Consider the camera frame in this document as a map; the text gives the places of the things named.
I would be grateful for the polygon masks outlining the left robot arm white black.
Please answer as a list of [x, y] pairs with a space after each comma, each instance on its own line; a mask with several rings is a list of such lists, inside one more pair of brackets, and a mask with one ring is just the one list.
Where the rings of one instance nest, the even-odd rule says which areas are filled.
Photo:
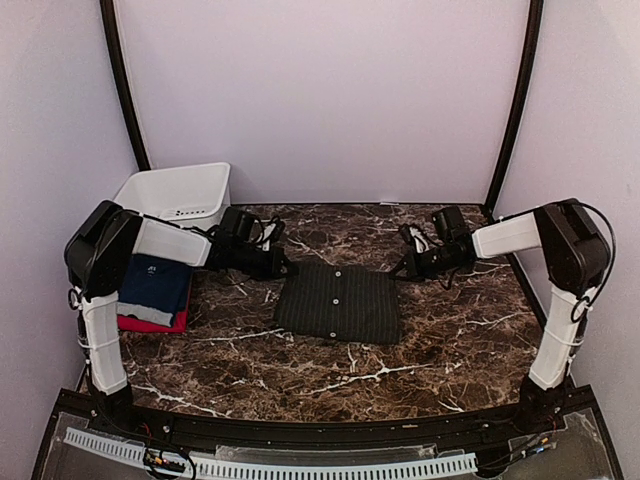
[[[260, 225], [258, 238], [253, 228]], [[116, 302], [130, 258], [147, 255], [210, 271], [236, 270], [256, 281], [290, 278], [299, 272], [277, 246], [285, 224], [261, 225], [255, 215], [227, 208], [207, 230], [185, 227], [105, 200], [64, 250], [71, 288], [68, 303], [78, 313], [78, 340], [90, 384], [104, 396], [129, 391], [119, 343]]]

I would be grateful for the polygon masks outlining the black clothes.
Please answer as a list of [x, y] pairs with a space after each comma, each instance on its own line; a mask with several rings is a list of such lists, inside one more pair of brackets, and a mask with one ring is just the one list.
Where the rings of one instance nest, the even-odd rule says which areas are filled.
[[395, 282], [361, 266], [301, 262], [274, 311], [289, 332], [343, 342], [394, 345], [401, 339]]

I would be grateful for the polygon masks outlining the navy blue t-shirt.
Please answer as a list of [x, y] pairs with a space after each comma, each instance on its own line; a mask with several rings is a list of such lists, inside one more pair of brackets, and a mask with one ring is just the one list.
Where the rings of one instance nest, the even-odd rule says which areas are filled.
[[118, 292], [117, 317], [170, 326], [177, 312], [188, 310], [192, 275], [193, 268], [183, 263], [133, 255]]

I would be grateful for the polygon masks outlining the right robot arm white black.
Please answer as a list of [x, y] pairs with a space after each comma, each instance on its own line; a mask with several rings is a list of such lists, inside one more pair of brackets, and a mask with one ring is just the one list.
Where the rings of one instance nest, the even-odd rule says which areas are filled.
[[389, 271], [391, 279], [437, 281], [446, 272], [519, 251], [541, 250], [551, 303], [529, 381], [547, 391], [566, 378], [584, 341], [589, 311], [607, 284], [617, 254], [615, 231], [597, 208], [575, 198], [551, 202], [473, 230], [459, 207], [434, 212], [438, 238], [414, 224], [400, 228], [409, 252]]

